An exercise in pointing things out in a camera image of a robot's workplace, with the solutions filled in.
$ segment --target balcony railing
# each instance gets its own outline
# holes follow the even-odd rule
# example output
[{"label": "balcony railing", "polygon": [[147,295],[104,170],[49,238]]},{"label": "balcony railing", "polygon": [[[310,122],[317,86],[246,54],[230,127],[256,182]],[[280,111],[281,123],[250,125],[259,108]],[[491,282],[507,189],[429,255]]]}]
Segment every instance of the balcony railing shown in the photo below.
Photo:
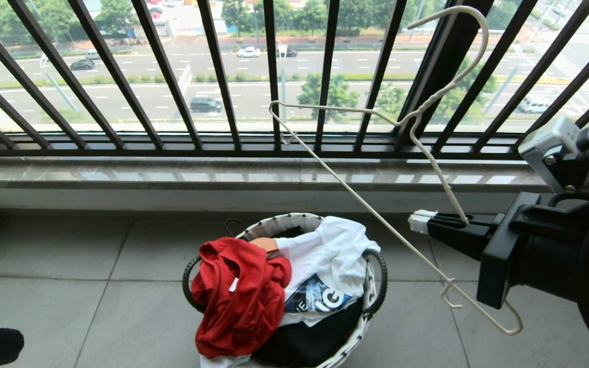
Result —
[{"label": "balcony railing", "polygon": [[[208,42],[221,95],[223,111],[229,124],[227,131],[200,131],[195,127],[190,107],[183,96],[178,83],[175,66],[170,63],[161,38],[154,26],[154,21],[144,0],[131,0],[140,26],[150,49],[156,58],[164,81],[169,88],[171,98],[177,107],[183,129],[180,131],[157,131],[147,112],[135,95],[129,81],[124,76],[119,62],[113,57],[98,26],[95,24],[83,0],[67,0],[84,32],[92,42],[94,49],[101,57],[103,65],[110,72],[124,101],[142,127],[142,131],[116,131],[107,117],[92,100],[70,66],[64,61],[49,35],[43,30],[24,0],[8,0],[21,23],[30,33],[33,40],[42,50],[47,59],[56,68],[75,97],[83,105],[98,127],[100,132],[75,130],[61,112],[50,102],[37,87],[23,67],[14,59],[0,41],[0,61],[10,74],[35,102],[46,112],[59,131],[39,131],[22,116],[18,109],[3,96],[0,91],[0,109],[19,127],[19,132],[2,132],[0,130],[0,156],[250,156],[250,157],[297,157],[306,156],[306,151],[298,145],[286,145],[278,122],[274,120],[271,132],[243,131],[238,129],[238,118],[232,102],[232,94],[227,81],[222,52],[215,31],[215,23],[211,4],[208,0],[198,0],[203,32]],[[488,14],[493,7],[493,0],[449,0],[446,6],[469,5]],[[538,62],[533,65],[528,76],[507,100],[501,111],[484,132],[457,132],[456,128],[467,114],[470,107],[483,92],[484,86],[493,75],[528,21],[537,0],[521,0],[519,7],[512,15],[505,31],[491,50],[481,70],[468,87],[460,104],[446,122],[441,131],[425,131],[439,103],[435,103],[423,115],[418,135],[423,144],[433,149],[437,158],[447,159],[481,159],[481,160],[514,160],[519,156],[516,147],[526,134],[542,127],[552,117],[559,114],[562,107],[589,79],[589,62],[578,75],[565,87],[557,98],[550,103],[546,111],[532,121],[526,132],[500,132],[501,126],[510,118],[522,100],[529,95],[543,74],[578,28],[589,15],[589,0],[583,0],[571,14],[570,18],[559,31],[549,48]],[[274,18],[274,2],[264,0],[264,25],[266,37],[266,53],[268,65],[269,98],[274,101],[280,98],[280,75],[276,47],[276,24]],[[339,0],[328,2],[328,19],[326,41],[323,54],[321,73],[320,105],[327,105],[332,77],[333,52],[336,47],[337,17],[342,4]],[[381,85],[386,76],[388,61],[391,59],[395,39],[400,33],[400,23],[406,9],[406,0],[395,0],[391,18],[381,40],[378,61],[367,93],[365,108],[376,106]],[[465,14],[441,19],[437,23],[430,44],[419,65],[419,71],[404,101],[401,102],[399,118],[416,109],[431,94],[447,84],[458,72],[461,62],[465,59],[472,42],[478,36],[478,26],[474,19]],[[355,132],[335,132],[329,129],[324,111],[318,113],[314,132],[301,132],[301,138],[310,144],[316,153],[324,157],[339,158],[423,158],[421,152],[409,140],[409,127],[396,128],[391,132],[370,131],[371,116],[365,114]],[[577,119],[579,126],[589,123],[589,109]]]}]

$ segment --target gray floor tile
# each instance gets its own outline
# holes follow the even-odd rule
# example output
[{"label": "gray floor tile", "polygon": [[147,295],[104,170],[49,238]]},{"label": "gray floor tile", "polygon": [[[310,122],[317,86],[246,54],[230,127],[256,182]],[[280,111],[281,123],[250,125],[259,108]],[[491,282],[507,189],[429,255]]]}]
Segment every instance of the gray floor tile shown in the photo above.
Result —
[{"label": "gray floor tile", "polygon": [[438,266],[444,274],[456,280],[478,281],[481,264],[449,245],[431,239],[431,247]]},{"label": "gray floor tile", "polygon": [[[476,282],[459,282],[469,295],[475,295]],[[454,303],[462,303],[450,292]],[[520,368],[527,366],[589,366],[589,332],[575,303],[531,289],[510,289],[510,303],[524,322],[519,335],[499,332],[474,308],[454,310],[471,368]],[[485,307],[506,328],[514,318],[506,308]]]},{"label": "gray floor tile", "polygon": [[185,265],[197,256],[200,245],[226,236],[223,223],[223,220],[136,220],[111,279],[181,280]]},{"label": "gray floor tile", "polygon": [[[363,221],[362,224],[367,228],[368,238],[377,242],[381,247],[381,254],[383,254],[383,258],[388,265],[389,280],[427,281],[440,279],[428,265],[413,254],[406,245],[402,244],[383,224],[377,221]],[[407,223],[392,223],[392,226],[435,264],[433,252],[426,235],[412,232]]]},{"label": "gray floor tile", "polygon": [[343,367],[467,367],[439,282],[392,282],[367,334]]},{"label": "gray floor tile", "polygon": [[0,327],[24,335],[7,368],[73,368],[105,281],[0,278]]},{"label": "gray floor tile", "polygon": [[77,368],[199,366],[199,322],[180,282],[110,281]]},{"label": "gray floor tile", "polygon": [[0,226],[0,275],[105,280],[130,224],[130,219],[7,219]]}]

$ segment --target laundry basket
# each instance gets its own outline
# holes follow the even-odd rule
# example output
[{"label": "laundry basket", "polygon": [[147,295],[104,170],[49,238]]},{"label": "laundry basket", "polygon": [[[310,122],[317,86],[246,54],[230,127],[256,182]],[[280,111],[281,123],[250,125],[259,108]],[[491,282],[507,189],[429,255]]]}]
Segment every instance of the laundry basket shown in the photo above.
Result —
[{"label": "laundry basket", "polygon": [[[263,219],[258,223],[249,226],[240,235],[236,236],[236,238],[247,240],[248,242],[255,238],[271,238],[273,235],[296,227],[299,227],[303,233],[310,233],[320,226],[323,219],[324,217],[314,214],[292,213],[277,215],[269,219]],[[374,280],[374,267],[370,262],[369,256],[373,256],[378,261],[379,267],[381,268],[381,285],[378,289],[378,293],[376,280]],[[376,314],[386,298],[386,291],[388,290],[388,270],[386,269],[385,260],[381,254],[371,249],[367,249],[365,253],[363,253],[363,257],[367,261],[364,284],[365,293],[363,295],[363,313],[360,315],[360,318],[356,323],[356,328],[347,338],[345,344],[334,356],[318,365],[319,368],[333,368],[335,366],[340,366],[347,359],[349,354],[356,349],[358,343],[362,341],[363,336],[367,331],[367,327],[369,326],[370,319]],[[201,261],[201,257],[199,256],[192,259],[183,272],[183,294],[192,307],[203,313],[206,306],[194,301],[192,293],[190,292],[189,284],[190,272],[199,261]],[[273,365],[260,364],[256,361],[249,361],[239,366],[243,368],[280,368]]]}]

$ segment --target red shirt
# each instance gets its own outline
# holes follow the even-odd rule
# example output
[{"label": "red shirt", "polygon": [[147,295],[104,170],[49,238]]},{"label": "red shirt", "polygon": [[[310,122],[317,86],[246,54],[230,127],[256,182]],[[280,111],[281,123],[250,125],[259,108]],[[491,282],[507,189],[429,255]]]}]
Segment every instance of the red shirt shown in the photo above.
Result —
[{"label": "red shirt", "polygon": [[267,259],[264,249],[236,238],[205,243],[199,255],[191,289],[206,311],[194,338],[197,350],[208,358],[253,353],[279,326],[290,261]]}]

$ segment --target clothes hanger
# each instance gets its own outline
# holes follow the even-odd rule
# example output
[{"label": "clothes hanger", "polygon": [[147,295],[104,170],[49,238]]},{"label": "clothes hanger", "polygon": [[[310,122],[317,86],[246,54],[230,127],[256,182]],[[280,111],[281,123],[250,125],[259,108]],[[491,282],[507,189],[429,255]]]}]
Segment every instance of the clothes hanger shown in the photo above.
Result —
[{"label": "clothes hanger", "polygon": [[481,48],[479,48],[479,52],[477,53],[476,58],[474,58],[474,61],[472,61],[472,63],[465,70],[458,73],[451,80],[451,82],[449,82],[446,86],[444,86],[444,88],[440,89],[439,91],[437,91],[436,93],[431,95],[425,102],[423,102],[418,107],[418,109],[407,114],[405,117],[403,117],[403,119],[401,119],[401,121],[395,122],[392,119],[390,119],[389,117],[386,117],[385,115],[381,114],[381,112],[374,111],[371,109],[353,109],[353,108],[348,108],[348,107],[334,107],[334,106],[322,106],[322,105],[297,105],[297,104],[292,104],[292,103],[281,102],[279,100],[272,101],[269,104],[269,113],[271,114],[272,117],[274,117],[274,119],[276,119],[276,121],[278,121],[281,124],[281,126],[283,126],[283,128],[285,128],[285,130],[288,131],[288,133],[290,133],[291,138],[287,142],[284,139],[284,135],[281,134],[281,140],[283,141],[284,144],[286,144],[286,145],[290,144],[292,142],[292,140],[295,140],[295,141],[297,141],[297,143],[301,144],[302,147],[304,147],[304,149],[306,149],[306,151],[308,151],[308,153],[311,156],[313,156],[313,158],[315,158],[315,160],[317,160],[318,163],[320,163],[320,165],[323,168],[325,168],[331,175],[333,175],[333,177],[335,177],[336,180],[347,191],[349,191],[351,193],[351,195],[353,195],[354,198],[356,198],[356,200],[358,200],[358,202],[360,202],[360,204],[363,205],[363,207],[365,207],[372,215],[374,215],[374,217],[376,217],[376,219],[378,219],[386,228],[388,228],[388,230],[390,230],[390,232],[392,232],[395,236],[397,236],[397,238],[404,245],[406,245],[409,249],[411,249],[411,251],[414,254],[416,254],[416,256],[421,258],[421,260],[424,263],[426,263],[433,271],[435,271],[435,273],[437,273],[439,275],[439,277],[444,282],[444,287],[442,288],[442,291],[440,291],[440,296],[442,297],[444,302],[447,303],[447,305],[449,305],[450,308],[455,309],[455,308],[462,308],[463,307],[462,305],[455,305],[449,301],[447,292],[449,291],[449,289],[451,289],[453,287],[453,289],[455,289],[456,292],[458,292],[458,294],[460,294],[463,298],[465,298],[465,300],[468,303],[470,303],[473,307],[475,307],[477,309],[477,311],[481,312],[481,314],[487,320],[489,320],[492,324],[494,324],[494,326],[496,328],[498,328],[498,330],[505,333],[506,335],[512,336],[512,335],[517,335],[517,333],[522,332],[522,328],[524,325],[522,324],[522,319],[519,316],[519,313],[517,312],[517,310],[515,310],[515,308],[512,305],[510,305],[510,303],[508,301],[505,301],[504,303],[505,303],[506,307],[510,309],[510,312],[512,312],[513,316],[515,317],[516,323],[517,323],[517,326],[513,329],[504,328],[494,317],[492,317],[488,312],[486,312],[486,310],[484,310],[481,307],[481,305],[479,305],[479,303],[477,303],[474,299],[470,298],[470,296],[467,295],[467,293],[465,293],[465,291],[463,291],[463,289],[456,286],[453,278],[448,277],[439,268],[437,268],[435,265],[433,265],[432,261],[428,260],[428,258],[425,257],[419,250],[417,250],[414,245],[412,245],[401,233],[399,233],[399,231],[397,231],[397,229],[395,229],[390,223],[388,223],[383,218],[383,216],[381,216],[381,214],[379,214],[379,212],[377,212],[373,207],[371,207],[371,205],[369,205],[369,203],[367,203],[367,201],[365,201],[344,180],[342,180],[336,174],[336,172],[334,170],[332,170],[332,168],[330,168],[328,165],[326,165],[326,163],[324,163],[324,161],[319,156],[317,156],[317,154],[315,154],[315,152],[313,152],[313,150],[310,149],[310,147],[308,147],[308,145],[306,145],[303,142],[303,140],[301,140],[301,138],[299,138],[297,133],[293,132],[292,129],[290,129],[287,126],[287,124],[285,124],[280,119],[280,117],[278,117],[275,114],[275,112],[273,110],[274,105],[281,105],[281,106],[285,106],[285,107],[297,107],[297,108],[304,108],[304,109],[322,109],[322,110],[334,110],[334,111],[362,112],[365,114],[374,114],[374,115],[378,116],[379,118],[384,119],[384,121],[392,124],[393,126],[400,126],[400,127],[403,127],[410,119],[414,119],[414,123],[411,127],[411,133],[410,133],[411,141],[413,142],[414,145],[416,145],[418,147],[418,149],[420,151],[422,151],[424,156],[426,156],[426,158],[428,158],[428,160],[431,162],[431,166],[433,168],[433,171],[435,172],[435,174],[438,175],[438,178],[440,178],[440,182],[442,183],[442,187],[444,188],[445,193],[449,197],[449,200],[451,201],[451,205],[453,205],[454,209],[456,209],[456,212],[458,212],[458,214],[460,215],[461,220],[465,223],[469,223],[467,216],[465,216],[465,212],[463,211],[463,208],[460,206],[460,203],[458,203],[458,200],[454,196],[454,192],[451,190],[451,186],[449,186],[449,183],[444,178],[444,175],[442,175],[442,170],[440,170],[440,166],[438,165],[437,161],[435,160],[435,157],[433,157],[431,152],[429,152],[428,149],[426,147],[424,147],[424,145],[421,144],[421,142],[416,138],[415,132],[419,126],[419,122],[421,121],[421,115],[424,113],[424,111],[426,111],[426,109],[428,109],[428,107],[433,105],[433,103],[435,103],[440,98],[442,98],[442,96],[444,96],[444,94],[446,94],[448,91],[450,91],[453,88],[456,88],[457,83],[461,79],[463,79],[463,77],[465,77],[465,75],[467,75],[467,73],[471,72],[471,70],[474,69],[474,67],[479,63],[479,61],[481,60],[481,58],[483,57],[483,55],[486,51],[486,47],[488,46],[488,36],[489,36],[488,23],[487,23],[485,17],[483,16],[483,14],[481,14],[481,12],[479,12],[477,9],[474,9],[473,7],[467,7],[464,5],[460,5],[460,6],[449,7],[447,9],[440,10],[439,12],[437,12],[435,14],[432,14],[426,18],[416,21],[415,23],[409,25],[407,28],[409,30],[411,30],[411,29],[418,27],[422,24],[428,23],[429,21],[432,21],[434,19],[440,18],[442,16],[446,16],[449,14],[456,14],[458,12],[467,13],[467,14],[473,16],[474,18],[476,18],[477,22],[479,23],[479,26],[481,27],[481,30],[482,30]]}]

